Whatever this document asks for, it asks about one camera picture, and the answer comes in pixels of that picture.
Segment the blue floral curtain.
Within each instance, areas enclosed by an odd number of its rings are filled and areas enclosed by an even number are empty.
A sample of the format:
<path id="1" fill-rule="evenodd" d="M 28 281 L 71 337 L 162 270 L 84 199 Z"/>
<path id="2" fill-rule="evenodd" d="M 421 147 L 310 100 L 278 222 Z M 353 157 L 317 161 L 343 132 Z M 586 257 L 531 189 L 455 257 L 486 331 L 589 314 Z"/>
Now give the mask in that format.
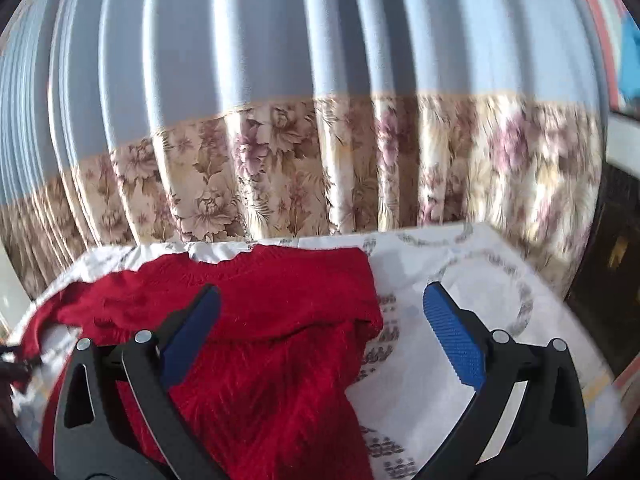
<path id="1" fill-rule="evenodd" d="M 1 241 L 87 249 L 487 222 L 557 291 L 602 174 L 588 0 L 20 0 Z"/>

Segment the red knitted sweater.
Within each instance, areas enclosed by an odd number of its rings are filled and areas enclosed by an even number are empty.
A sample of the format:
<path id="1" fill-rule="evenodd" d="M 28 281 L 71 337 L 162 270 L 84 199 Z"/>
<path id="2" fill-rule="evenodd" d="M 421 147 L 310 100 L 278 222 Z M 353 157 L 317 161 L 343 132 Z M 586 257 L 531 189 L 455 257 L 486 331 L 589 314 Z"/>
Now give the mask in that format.
<path id="1" fill-rule="evenodd" d="M 257 245 L 218 263 L 182 252 L 73 282 L 28 321 L 24 355 L 36 356 L 55 324 L 121 344 L 207 284 L 220 292 L 220 317 L 169 391 L 194 437 L 233 479 L 370 478 L 346 391 L 383 319 L 358 248 Z"/>

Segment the white patterned bed sheet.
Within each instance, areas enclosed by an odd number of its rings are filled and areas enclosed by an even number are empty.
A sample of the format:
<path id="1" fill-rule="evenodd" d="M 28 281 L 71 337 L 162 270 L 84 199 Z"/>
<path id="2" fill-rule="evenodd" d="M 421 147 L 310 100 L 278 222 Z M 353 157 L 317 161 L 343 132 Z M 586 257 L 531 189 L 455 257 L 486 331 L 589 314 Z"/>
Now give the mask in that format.
<path id="1" fill-rule="evenodd" d="M 12 478 L 592 479 L 624 428 L 484 224 L 96 248 L 14 341 Z"/>

